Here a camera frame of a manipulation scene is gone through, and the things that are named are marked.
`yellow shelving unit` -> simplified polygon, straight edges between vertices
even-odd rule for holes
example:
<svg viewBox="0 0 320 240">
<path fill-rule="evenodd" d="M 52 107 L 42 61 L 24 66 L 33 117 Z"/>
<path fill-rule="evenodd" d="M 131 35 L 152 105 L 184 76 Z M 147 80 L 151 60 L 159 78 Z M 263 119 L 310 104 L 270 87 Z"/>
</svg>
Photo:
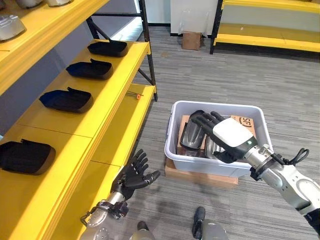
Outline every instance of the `yellow shelving unit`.
<svg viewBox="0 0 320 240">
<path fill-rule="evenodd" d="M 79 239 L 85 229 L 80 217 L 107 198 L 114 177 L 128 160 L 156 88 L 132 84 L 129 90 L 143 96 L 140 100 L 132 96 L 123 99 L 62 214 L 53 240 Z"/>
<path fill-rule="evenodd" d="M 221 23 L 214 45 L 216 43 L 320 52 L 320 33 L 279 27 Z"/>
<path fill-rule="evenodd" d="M 106 57 L 91 54 L 87 48 L 73 61 L 90 62 L 90 59 L 112 63 L 113 74 L 108 80 L 72 77 L 66 70 L 45 89 L 67 90 L 67 87 L 91 93 L 94 105 L 85 114 L 70 114 L 45 108 L 37 99 L 17 121 L 20 125 L 47 129 L 90 138 L 100 138 L 101 129 L 106 129 L 116 113 L 139 66 L 150 52 L 148 42 L 128 42 L 124 57 Z"/>
<path fill-rule="evenodd" d="M 225 6 L 244 6 L 320 15 L 320 4 L 303 0 L 218 0 L 210 54 L 217 43 L 243 44 L 320 52 L 320 32 L 260 25 L 220 23 Z"/>
<path fill-rule="evenodd" d="M 148 42 L 128 42 L 124 57 L 93 55 L 84 49 L 74 62 L 90 58 L 110 62 L 112 77 L 77 78 L 64 70 L 44 92 L 67 87 L 88 91 L 94 99 L 92 108 L 68 113 L 46 108 L 37 99 L 5 134 L 0 144 L 27 139 L 50 144 L 57 154 L 52 167 L 40 176 L 0 170 L 0 195 L 5 196 L 0 200 L 0 218 L 6 219 L 0 224 L 0 239 L 50 239 L 90 160 L 116 165 L 107 168 L 103 183 L 97 178 L 96 184 L 113 180 L 130 155 L 156 92 L 155 86 L 131 84 L 147 54 Z M 128 89 L 141 99 L 125 96 Z"/>
<path fill-rule="evenodd" d="M 43 2 L 31 9 L 21 9 L 15 0 L 6 0 L 6 8 L 1 10 L 1 14 L 19 16 L 26 32 L 0 43 L 0 95 L 108 1 L 73 0 L 70 4 L 60 7 L 49 7 Z"/>
<path fill-rule="evenodd" d="M 91 138 L 15 124 L 1 144 L 21 139 L 56 150 L 52 167 L 39 176 L 0 170 L 0 239 L 42 239 L 68 203 Z"/>
<path fill-rule="evenodd" d="M 320 13 L 318 3 L 302 0 L 224 0 L 222 8 L 226 5 Z"/>
</svg>

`black metal shelf frame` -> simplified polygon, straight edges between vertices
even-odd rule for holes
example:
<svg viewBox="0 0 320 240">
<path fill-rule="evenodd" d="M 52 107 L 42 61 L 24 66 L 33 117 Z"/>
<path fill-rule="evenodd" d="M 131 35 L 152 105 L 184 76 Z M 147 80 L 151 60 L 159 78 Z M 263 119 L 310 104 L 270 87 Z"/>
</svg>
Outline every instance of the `black metal shelf frame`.
<svg viewBox="0 0 320 240">
<path fill-rule="evenodd" d="M 222 12 L 223 12 L 223 9 L 222 9 L 223 2 L 224 0 L 218 0 L 218 3 L 216 5 L 213 29 L 211 34 L 210 54 L 214 54 L 214 49 L 215 49 L 214 43 L 215 43 L 216 37 L 218 36 L 220 21 L 221 21 Z"/>
<path fill-rule="evenodd" d="M 150 50 L 151 50 L 151 41 L 150 41 L 150 35 L 149 35 L 149 28 L 148 28 L 148 19 L 147 19 L 147 11 L 146 11 L 146 3 L 145 0 L 138 0 L 140 13 L 131 13 L 131 12 L 96 12 L 92 16 L 110 16 L 110 17 L 140 17 L 142 21 L 142 29 L 143 29 L 143 35 L 144 35 L 144 41 L 149 42 L 150 44 Z M 99 34 L 101 34 L 105 39 L 110 39 L 101 28 L 99 28 L 93 21 L 92 17 L 90 16 L 86 23 L 89 26 L 89 29 L 91 31 L 91 34 L 94 39 L 99 39 Z M 148 58 L 148 64 L 149 64 L 149 70 L 150 70 L 150 77 L 141 70 L 141 68 L 138 69 L 138 72 L 153 86 L 155 86 L 156 92 L 153 94 L 154 100 L 158 101 L 158 91 L 157 91 L 157 85 L 156 85 L 156 78 L 155 78 L 155 70 L 154 70 L 154 61 L 152 58 L 152 51 L 150 54 L 147 55 Z"/>
</svg>

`gray carpet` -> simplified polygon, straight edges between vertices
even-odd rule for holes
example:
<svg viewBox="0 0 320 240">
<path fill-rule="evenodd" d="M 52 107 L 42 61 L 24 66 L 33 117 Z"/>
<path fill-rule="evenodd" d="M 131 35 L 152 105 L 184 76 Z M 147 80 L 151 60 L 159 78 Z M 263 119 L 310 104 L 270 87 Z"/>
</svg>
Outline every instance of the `gray carpet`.
<svg viewBox="0 0 320 240">
<path fill-rule="evenodd" d="M 181 38 L 169 36 L 169 31 L 150 27 L 159 100 L 152 105 L 138 144 L 148 154 L 150 169 L 160 170 L 162 176 L 128 201 L 129 213 L 117 226 L 118 239 L 128 239 L 138 221 L 144 220 L 157 240 L 191 240 L 194 210 L 203 206 L 208 218 L 225 227 L 230 240 L 317 240 L 305 219 L 263 182 L 243 176 L 238 187 L 227 190 L 169 179 L 164 172 L 171 107 L 190 100 L 262 108 L 275 151 L 292 158 L 300 148 L 309 148 L 309 157 L 297 169 L 319 183 L 317 56 L 224 46 L 209 55 L 208 39 L 199 51 L 184 50 Z M 148 69 L 147 61 L 142 69 Z M 139 75 L 136 82 L 145 83 Z"/>
</svg>

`plastic storage bin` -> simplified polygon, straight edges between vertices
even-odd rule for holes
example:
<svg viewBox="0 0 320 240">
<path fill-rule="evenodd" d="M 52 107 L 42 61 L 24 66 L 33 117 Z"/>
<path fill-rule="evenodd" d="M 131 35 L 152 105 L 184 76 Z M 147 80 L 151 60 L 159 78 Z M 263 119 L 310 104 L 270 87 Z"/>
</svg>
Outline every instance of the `plastic storage bin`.
<svg viewBox="0 0 320 240">
<path fill-rule="evenodd" d="M 176 154 L 181 117 L 182 115 L 191 115 L 196 110 L 203 110 L 207 113 L 216 111 L 221 115 L 238 115 L 252 118 L 258 144 L 260 146 L 268 144 L 270 149 L 273 150 L 264 113 L 259 107 L 198 101 L 177 101 L 172 106 L 164 147 L 165 155 L 173 160 L 176 169 L 227 177 L 240 177 L 250 174 L 251 166 L 245 162 L 227 164 L 218 159 Z"/>
</svg>

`robotic arm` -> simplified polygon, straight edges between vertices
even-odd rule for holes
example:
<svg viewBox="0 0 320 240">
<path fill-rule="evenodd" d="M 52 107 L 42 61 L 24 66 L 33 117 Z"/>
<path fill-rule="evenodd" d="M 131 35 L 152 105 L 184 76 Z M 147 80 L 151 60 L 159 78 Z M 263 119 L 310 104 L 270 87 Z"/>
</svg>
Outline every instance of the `robotic arm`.
<svg viewBox="0 0 320 240">
<path fill-rule="evenodd" d="M 308 149 L 302 148 L 295 158 L 288 160 L 274 153 L 267 144 L 259 146 L 253 134 L 233 118 L 225 119 L 212 111 L 191 120 L 225 149 L 214 152 L 219 160 L 228 164 L 237 160 L 248 162 L 252 166 L 250 176 L 276 189 L 320 235 L 320 186 L 295 167 L 307 157 Z"/>
<path fill-rule="evenodd" d="M 81 217 L 81 222 L 86 226 L 81 240 L 109 240 L 109 231 L 115 219 L 125 217 L 129 211 L 126 201 L 132 197 L 136 189 L 152 184 L 160 176 L 159 171 L 144 175 L 149 167 L 146 164 L 146 156 L 140 149 L 112 182 L 109 197 L 98 202 L 91 211 Z"/>
</svg>

